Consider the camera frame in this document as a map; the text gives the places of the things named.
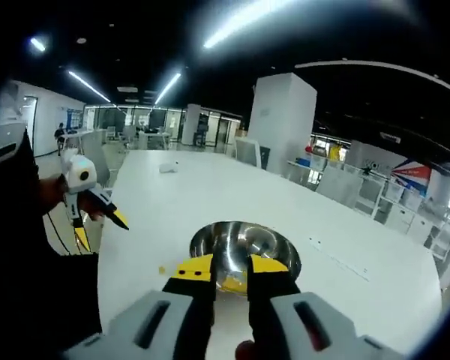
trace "white pillar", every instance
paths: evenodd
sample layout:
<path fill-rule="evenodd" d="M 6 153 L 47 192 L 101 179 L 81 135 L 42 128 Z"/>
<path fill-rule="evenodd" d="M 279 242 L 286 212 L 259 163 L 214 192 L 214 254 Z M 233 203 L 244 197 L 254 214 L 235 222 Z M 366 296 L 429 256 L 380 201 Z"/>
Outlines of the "white pillar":
<path fill-rule="evenodd" d="M 270 148 L 267 171 L 282 174 L 305 151 L 314 124 L 317 90 L 294 73 L 257 80 L 248 135 Z"/>
<path fill-rule="evenodd" d="M 181 143 L 184 145 L 194 144 L 194 134 L 197 132 L 198 118 L 200 117 L 200 105 L 189 103 L 187 108 L 187 118 L 183 124 L 183 132 L 181 133 Z"/>

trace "white tabletop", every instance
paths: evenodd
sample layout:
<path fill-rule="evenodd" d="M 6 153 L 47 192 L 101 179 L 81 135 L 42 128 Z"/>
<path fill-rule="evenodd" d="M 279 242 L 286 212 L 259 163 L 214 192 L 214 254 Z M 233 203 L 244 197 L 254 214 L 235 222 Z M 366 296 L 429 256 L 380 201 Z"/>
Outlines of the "white tabletop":
<path fill-rule="evenodd" d="M 178 161 L 177 173 L 160 174 Z M 103 330 L 189 257 L 197 230 L 216 221 L 248 221 L 278 231 L 301 258 L 296 281 L 346 314 L 358 335 L 402 353 L 421 341 L 440 315 L 440 285 L 431 254 L 404 235 L 278 175 L 221 154 L 131 151 L 112 195 L 129 231 L 105 221 L 98 263 Z M 234 359 L 252 339 L 248 304 L 217 297 L 208 359 Z"/>

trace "floor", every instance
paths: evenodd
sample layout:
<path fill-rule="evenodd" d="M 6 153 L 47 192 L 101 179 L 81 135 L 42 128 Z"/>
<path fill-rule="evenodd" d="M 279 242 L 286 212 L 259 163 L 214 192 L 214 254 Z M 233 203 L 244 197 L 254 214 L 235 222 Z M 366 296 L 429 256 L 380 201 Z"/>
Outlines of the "floor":
<path fill-rule="evenodd" d="M 173 142 L 169 145 L 169 150 L 174 151 L 188 151 L 188 152 L 215 152 L 215 148 L 206 146 L 205 148 L 198 148 L 189 145 L 182 145 Z M 228 145 L 225 148 L 227 155 L 232 155 L 233 147 Z M 119 170 L 125 159 L 126 151 L 119 142 L 110 142 L 103 145 L 103 152 L 105 154 L 106 163 L 111 170 Z M 61 172 L 60 161 L 58 153 L 49 154 L 35 158 L 38 165 L 38 172 L 40 178 L 47 178 L 58 175 Z M 112 187 L 115 182 L 117 172 L 111 172 L 109 186 Z M 45 230 L 49 239 L 50 245 L 61 255 L 68 254 L 83 254 L 87 250 L 77 243 L 75 239 L 74 230 L 68 220 L 65 206 L 63 203 L 56 206 L 48 215 L 43 217 Z M 83 216 L 85 231 L 87 232 L 88 240 L 90 241 L 90 248 L 92 252 L 98 252 L 101 242 L 101 230 L 103 220 L 91 221 L 87 214 Z"/>

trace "black ceiling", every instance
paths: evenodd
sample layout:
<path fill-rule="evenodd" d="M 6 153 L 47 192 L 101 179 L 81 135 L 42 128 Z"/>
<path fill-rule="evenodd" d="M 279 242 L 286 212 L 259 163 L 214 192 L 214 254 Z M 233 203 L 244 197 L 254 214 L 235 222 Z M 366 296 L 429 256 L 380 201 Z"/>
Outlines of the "black ceiling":
<path fill-rule="evenodd" d="M 181 79 L 161 106 L 201 104 L 245 121 L 257 78 L 293 71 L 318 91 L 316 131 L 385 147 L 436 166 L 450 161 L 450 90 L 409 73 L 377 67 L 295 65 L 368 60 L 403 65 L 450 84 L 450 4 L 407 0 L 295 0 L 211 49 L 203 43 L 244 2 L 162 1 L 59 9 L 40 24 L 41 56 L 24 46 L 12 76 L 99 104 L 72 80 L 87 79 L 112 102 L 117 86 L 159 92 Z M 86 43 L 78 44 L 78 38 Z M 380 138 L 399 136 L 400 145 Z"/>

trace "stainless steel bowl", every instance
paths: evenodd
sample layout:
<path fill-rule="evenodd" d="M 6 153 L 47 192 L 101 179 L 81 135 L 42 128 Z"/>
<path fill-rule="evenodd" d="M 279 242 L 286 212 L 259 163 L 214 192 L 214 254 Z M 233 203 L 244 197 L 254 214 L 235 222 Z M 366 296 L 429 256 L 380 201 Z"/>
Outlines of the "stainless steel bowl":
<path fill-rule="evenodd" d="M 284 264 L 295 280 L 302 269 L 299 253 L 284 236 L 256 223 L 227 221 L 200 229 L 190 243 L 190 255 L 214 254 L 217 288 L 239 294 L 247 292 L 247 256 L 260 255 Z"/>

